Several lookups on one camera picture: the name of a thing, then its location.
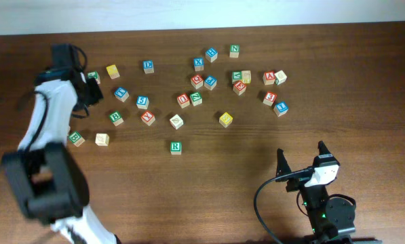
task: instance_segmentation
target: white background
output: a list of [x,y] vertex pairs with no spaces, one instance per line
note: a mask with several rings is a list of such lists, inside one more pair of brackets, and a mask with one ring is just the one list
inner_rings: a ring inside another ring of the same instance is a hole
[[405,0],[0,0],[0,35],[405,20]]

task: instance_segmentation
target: green block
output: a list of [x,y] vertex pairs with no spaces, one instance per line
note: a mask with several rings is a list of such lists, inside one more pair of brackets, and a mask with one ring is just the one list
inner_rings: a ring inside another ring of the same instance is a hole
[[190,99],[192,102],[196,102],[202,99],[202,96],[199,92],[195,92],[194,94],[190,94]]
[[240,52],[240,45],[231,45],[231,52]]
[[88,73],[88,78],[95,78],[98,79],[98,72],[93,71]]
[[181,151],[181,142],[171,142],[170,143],[170,152],[180,152]]
[[232,72],[232,80],[236,80],[236,79],[242,79],[241,71]]
[[81,136],[79,132],[75,131],[71,135],[68,136],[68,139],[72,142],[75,143],[76,141],[80,140]]
[[118,111],[114,112],[113,114],[109,115],[109,118],[112,122],[122,118]]

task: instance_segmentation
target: wood grain surface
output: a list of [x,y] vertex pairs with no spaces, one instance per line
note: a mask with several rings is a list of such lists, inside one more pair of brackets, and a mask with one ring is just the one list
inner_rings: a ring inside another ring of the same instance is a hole
[[[30,121],[33,100],[16,110],[50,65],[51,43],[74,43],[97,70],[104,100],[89,119],[72,119],[86,142],[68,145],[90,185],[91,205],[105,227],[124,243],[244,243],[269,239],[254,214],[255,190],[275,175],[276,149],[293,170],[311,165],[317,142],[341,162],[329,193],[356,199],[354,237],[405,243],[405,22],[274,26],[210,30],[79,33],[0,37],[0,158],[15,150]],[[241,45],[238,59],[229,45]],[[214,47],[203,77],[213,75],[204,102],[181,109],[176,97],[193,91],[192,59]],[[155,73],[146,75],[142,61]],[[106,66],[116,64],[111,80]],[[251,70],[242,96],[232,91],[231,71]],[[263,84],[263,72],[283,70],[280,86]],[[120,102],[117,87],[130,91]],[[262,103],[272,91],[290,108],[276,117]],[[156,122],[146,126],[135,99],[149,97]],[[118,110],[124,123],[108,115]],[[228,128],[221,113],[233,116]],[[185,124],[175,130],[169,118]],[[99,147],[95,133],[108,133]],[[169,143],[181,141],[183,154]],[[312,233],[285,184],[271,184],[259,199],[261,215],[281,238]],[[47,226],[27,221],[0,174],[0,243],[66,243]]]

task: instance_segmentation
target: cream wooden block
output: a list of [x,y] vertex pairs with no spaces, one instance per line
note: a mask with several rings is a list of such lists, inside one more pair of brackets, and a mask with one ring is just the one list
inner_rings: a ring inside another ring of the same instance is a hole
[[232,84],[234,84],[236,81],[241,81],[242,78],[243,77],[241,71],[232,72]]
[[172,127],[175,129],[178,129],[179,127],[184,125],[184,121],[179,115],[173,116],[169,121]]
[[202,96],[199,92],[195,92],[194,94],[190,94],[190,101],[194,106],[202,104]]
[[99,146],[108,146],[109,145],[109,135],[96,134],[95,143]]
[[242,95],[246,91],[246,85],[244,85],[241,81],[237,81],[234,84],[233,91],[238,95]]
[[170,143],[170,154],[171,155],[181,155],[182,144],[181,142],[171,142]]
[[243,70],[242,71],[242,82],[245,84],[250,84],[251,82],[251,75],[250,75],[250,70]]
[[97,84],[101,83],[100,76],[98,75],[98,72],[96,72],[96,71],[92,71],[92,72],[88,73],[88,79],[90,79],[90,78],[94,78]]
[[229,113],[224,113],[218,119],[218,122],[223,125],[223,127],[228,127],[232,123],[233,117]]
[[217,54],[218,54],[218,52],[214,48],[211,47],[205,53],[205,58],[208,59],[208,61],[210,61],[210,62],[214,62],[217,59]]
[[265,72],[263,76],[264,80],[264,85],[273,85],[275,83],[275,72],[274,71],[269,71]]
[[83,139],[77,131],[74,131],[69,135],[68,139],[74,144],[74,146],[80,146],[85,142],[85,139]]
[[119,72],[118,69],[116,68],[116,65],[110,65],[106,69],[111,79],[116,79],[119,77]]
[[276,104],[275,108],[273,109],[276,113],[276,115],[282,116],[285,115],[288,112],[288,106],[286,106],[285,102],[280,102]]
[[195,71],[204,70],[204,59],[203,58],[194,58],[193,65],[195,66]]
[[270,91],[268,91],[268,92],[265,94],[263,103],[266,104],[266,105],[271,106],[271,105],[273,105],[273,103],[275,102],[275,99],[276,99],[276,94],[271,93]]
[[149,99],[146,96],[137,97],[136,106],[140,109],[148,109]]
[[231,45],[231,48],[229,49],[229,57],[238,58],[239,53],[240,53],[240,45]]
[[204,86],[204,79],[202,79],[200,75],[195,75],[194,77],[191,77],[190,82],[195,89],[199,89],[202,86]]
[[155,121],[154,114],[151,113],[151,112],[149,112],[149,111],[145,112],[140,118],[141,118],[142,121],[143,121],[144,123],[146,123],[148,126],[151,126],[151,125],[154,123],[154,121]]
[[123,119],[117,111],[109,115],[109,118],[115,126],[121,125],[123,123]]
[[176,100],[178,101],[178,104],[181,108],[185,108],[190,105],[189,97],[186,94],[179,95]]
[[143,61],[143,71],[145,74],[154,73],[154,63],[152,60]]
[[212,77],[211,75],[207,77],[204,81],[204,86],[207,87],[210,91],[212,91],[217,85],[217,79]]
[[121,102],[125,102],[127,100],[128,97],[130,97],[130,95],[128,95],[128,91],[122,87],[119,87],[116,91],[115,91],[115,97],[121,101]]
[[286,75],[282,70],[275,73],[275,78],[276,78],[275,80],[276,85],[280,85],[286,81]]

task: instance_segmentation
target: wooden block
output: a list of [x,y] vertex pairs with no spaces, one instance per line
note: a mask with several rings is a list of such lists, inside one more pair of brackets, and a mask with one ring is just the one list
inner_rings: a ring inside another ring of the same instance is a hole
[[218,119],[218,122],[223,125],[223,127],[228,127],[232,123],[232,116],[229,115],[229,113],[224,113],[220,118]]
[[109,135],[96,134],[95,143],[99,146],[108,146],[109,145]]
[[243,70],[242,71],[242,82],[245,84],[250,84],[250,70]]
[[217,85],[217,79],[212,77],[211,75],[207,77],[204,81],[204,86],[207,87],[210,91],[212,91]]
[[241,81],[237,81],[234,84],[233,91],[238,95],[242,95],[246,91],[246,85],[244,85]]
[[181,155],[181,153],[182,153],[181,142],[171,142],[170,143],[170,154]]
[[203,58],[194,58],[193,64],[195,65],[195,71],[204,70],[204,59]]
[[137,97],[136,105],[141,109],[148,109],[149,99],[146,96]]
[[264,85],[273,85],[275,83],[275,72],[274,71],[269,71],[265,72],[263,76],[264,80]]
[[96,71],[92,71],[88,73],[88,79],[90,78],[94,78],[96,80],[96,83],[99,84],[100,83],[100,76],[98,75],[98,73]]
[[282,116],[285,115],[288,112],[288,107],[286,106],[285,102],[280,102],[276,104],[275,108],[273,109],[276,113],[276,115]]
[[242,79],[241,71],[232,72],[232,84],[234,84],[236,81],[241,81],[241,79]]
[[195,89],[199,89],[204,85],[204,79],[202,79],[202,77],[200,75],[195,75],[194,77],[191,77],[190,81],[191,81],[191,85]]
[[109,115],[109,118],[115,126],[121,125],[123,123],[123,119],[118,111]]
[[276,85],[280,85],[286,81],[286,75],[282,70],[275,73],[275,78],[276,78],[275,80]]
[[143,61],[143,71],[145,74],[154,73],[154,64],[152,60]]
[[145,112],[140,118],[141,118],[142,121],[143,121],[144,123],[146,123],[148,126],[150,126],[150,125],[151,125],[152,123],[154,123],[154,121],[155,121],[154,114],[151,113],[151,112],[149,112],[149,111]]
[[172,127],[174,127],[175,129],[178,129],[179,127],[184,125],[184,121],[179,115],[173,116],[169,121]]
[[110,65],[107,68],[107,72],[110,75],[111,79],[115,79],[119,77],[119,72],[118,69],[116,68],[116,65]]
[[240,53],[240,45],[231,45],[231,48],[229,49],[229,57],[238,58],[239,53]]
[[79,132],[74,131],[71,135],[69,135],[68,139],[75,145],[75,146],[80,146],[82,143],[85,142],[85,139],[83,139]]
[[185,108],[190,105],[189,97],[187,97],[186,94],[179,95],[176,100],[178,101],[178,104],[181,108]]
[[273,94],[270,91],[268,91],[267,94],[265,94],[263,103],[271,106],[275,102],[275,99],[276,99],[276,94]]
[[190,94],[190,101],[194,106],[202,104],[202,96],[199,92],[195,92],[194,94]]
[[129,96],[130,95],[128,95],[128,91],[122,87],[119,87],[115,91],[115,97],[121,102],[125,102]]
[[206,59],[208,59],[208,61],[214,62],[217,59],[217,54],[218,54],[218,52],[214,48],[211,47],[205,53],[205,57],[206,57]]

